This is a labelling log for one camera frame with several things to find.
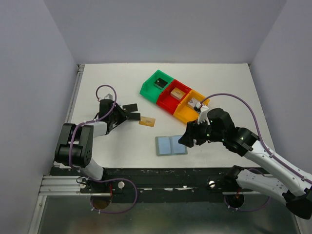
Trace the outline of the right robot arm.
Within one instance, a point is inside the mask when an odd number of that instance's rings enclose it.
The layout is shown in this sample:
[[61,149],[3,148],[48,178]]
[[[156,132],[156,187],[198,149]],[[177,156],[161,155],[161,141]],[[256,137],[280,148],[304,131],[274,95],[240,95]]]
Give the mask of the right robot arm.
[[247,128],[236,127],[221,108],[204,111],[206,120],[187,123],[179,143],[192,148],[206,142],[221,142],[239,156],[258,164],[272,177],[255,174],[240,166],[233,166],[221,185],[230,191],[249,189],[274,198],[302,219],[312,216],[312,175],[295,167],[262,144],[260,137]]

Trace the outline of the black card in green bin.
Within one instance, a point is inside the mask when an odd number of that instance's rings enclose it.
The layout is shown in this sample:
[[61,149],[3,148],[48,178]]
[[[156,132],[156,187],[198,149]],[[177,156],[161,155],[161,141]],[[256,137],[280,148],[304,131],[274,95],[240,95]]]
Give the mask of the black card in green bin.
[[161,79],[161,78],[158,78],[155,82],[154,82],[154,85],[159,88],[159,89],[163,89],[166,85],[168,84],[167,81]]

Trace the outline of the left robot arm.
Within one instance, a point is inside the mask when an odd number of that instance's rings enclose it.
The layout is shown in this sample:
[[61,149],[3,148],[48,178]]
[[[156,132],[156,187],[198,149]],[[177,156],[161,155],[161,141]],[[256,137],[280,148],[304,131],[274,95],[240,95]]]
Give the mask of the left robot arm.
[[92,188],[104,192],[108,180],[103,177],[104,168],[92,159],[93,139],[109,134],[128,118],[126,112],[113,100],[103,99],[99,104],[98,119],[81,124],[65,123],[62,126],[54,161],[77,170],[92,180]]

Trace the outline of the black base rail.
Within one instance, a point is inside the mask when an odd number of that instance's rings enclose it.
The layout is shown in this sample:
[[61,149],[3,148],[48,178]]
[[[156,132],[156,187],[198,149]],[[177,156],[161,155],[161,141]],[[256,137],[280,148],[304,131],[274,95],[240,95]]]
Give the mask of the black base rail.
[[104,183],[87,181],[72,169],[52,168],[51,176],[63,176],[76,185],[77,195],[112,203],[223,202],[229,196],[242,203],[244,189],[234,181],[232,168],[111,168]]

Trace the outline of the tan card in red bin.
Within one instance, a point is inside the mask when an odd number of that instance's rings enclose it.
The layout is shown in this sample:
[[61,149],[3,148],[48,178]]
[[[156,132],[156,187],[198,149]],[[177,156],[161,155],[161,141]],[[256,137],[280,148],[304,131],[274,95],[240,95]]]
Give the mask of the tan card in red bin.
[[175,99],[177,100],[181,100],[184,95],[185,95],[185,92],[181,91],[180,89],[178,88],[174,88],[171,92],[170,92],[170,95],[172,97],[174,97]]

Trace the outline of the aluminium side rail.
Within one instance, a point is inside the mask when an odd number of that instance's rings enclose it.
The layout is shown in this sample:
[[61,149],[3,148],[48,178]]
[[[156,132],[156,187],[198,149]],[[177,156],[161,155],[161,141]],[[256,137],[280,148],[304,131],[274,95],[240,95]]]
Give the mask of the aluminium side rail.
[[[71,95],[70,105],[68,108],[66,122],[69,122],[72,119],[75,102],[78,95],[79,86],[81,83],[84,64],[78,65],[78,72],[76,76],[76,81],[74,85],[74,90]],[[77,181],[81,182],[81,178],[78,175],[72,175],[74,171],[70,168],[65,167],[60,168],[59,163],[54,163],[51,172],[53,170],[60,170],[60,172],[68,172],[69,175],[48,175],[44,176],[41,182],[39,196],[74,196],[80,195],[82,186],[77,183]]]

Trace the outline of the yellow plastic bin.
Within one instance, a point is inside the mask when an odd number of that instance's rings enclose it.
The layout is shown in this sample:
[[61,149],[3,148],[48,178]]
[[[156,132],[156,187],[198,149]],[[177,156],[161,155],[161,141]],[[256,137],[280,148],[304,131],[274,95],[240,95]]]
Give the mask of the yellow plastic bin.
[[188,102],[193,98],[198,101],[202,101],[205,97],[197,91],[191,90],[180,102],[174,112],[174,117],[184,124],[198,118],[198,113],[188,105]]

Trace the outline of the black credit card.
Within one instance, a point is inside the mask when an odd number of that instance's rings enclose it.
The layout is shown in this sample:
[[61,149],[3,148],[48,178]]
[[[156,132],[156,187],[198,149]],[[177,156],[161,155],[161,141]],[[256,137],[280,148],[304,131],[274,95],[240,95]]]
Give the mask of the black credit card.
[[128,120],[130,121],[140,121],[141,119],[141,114],[140,113],[137,113],[137,112],[130,112],[127,114],[128,116]]
[[138,107],[137,107],[136,103],[123,105],[122,108],[123,108],[123,110],[125,112],[128,112],[128,113],[132,113],[132,112],[137,112],[138,111]]

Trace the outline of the tan gold credit card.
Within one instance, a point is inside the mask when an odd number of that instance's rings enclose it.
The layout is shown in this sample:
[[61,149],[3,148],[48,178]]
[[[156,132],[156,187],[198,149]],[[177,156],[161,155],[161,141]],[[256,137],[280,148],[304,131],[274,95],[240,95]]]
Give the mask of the tan gold credit card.
[[139,125],[154,127],[155,121],[156,121],[155,118],[141,116]]

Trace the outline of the green plastic bin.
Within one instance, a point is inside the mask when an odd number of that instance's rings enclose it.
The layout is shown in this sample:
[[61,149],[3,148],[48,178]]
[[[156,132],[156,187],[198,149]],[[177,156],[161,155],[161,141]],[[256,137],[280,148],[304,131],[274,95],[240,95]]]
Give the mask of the green plastic bin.
[[[163,88],[159,89],[154,85],[154,82],[161,78],[168,82],[168,84]],[[173,81],[174,79],[167,75],[166,73],[162,72],[161,70],[157,70],[154,72],[142,85],[140,94],[146,98],[148,101],[152,103],[156,103],[160,93]]]

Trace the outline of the red plastic bin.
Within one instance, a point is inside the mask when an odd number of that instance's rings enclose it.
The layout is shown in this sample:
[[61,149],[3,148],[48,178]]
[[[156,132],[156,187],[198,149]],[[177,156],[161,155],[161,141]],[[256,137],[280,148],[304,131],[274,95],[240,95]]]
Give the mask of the red plastic bin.
[[[184,95],[181,99],[177,99],[171,95],[171,92],[177,88]],[[158,100],[156,102],[157,106],[170,113],[171,115],[177,109],[177,106],[181,103],[181,101],[186,97],[186,95],[191,91],[191,88],[181,83],[180,81],[174,79],[159,95]]]

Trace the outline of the white card in yellow bin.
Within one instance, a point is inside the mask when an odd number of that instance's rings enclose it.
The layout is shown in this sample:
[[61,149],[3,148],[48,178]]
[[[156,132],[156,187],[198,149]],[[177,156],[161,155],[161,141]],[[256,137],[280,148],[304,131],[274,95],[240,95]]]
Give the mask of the white card in yellow bin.
[[187,106],[191,109],[200,108],[201,103],[199,100],[193,97],[188,101]]

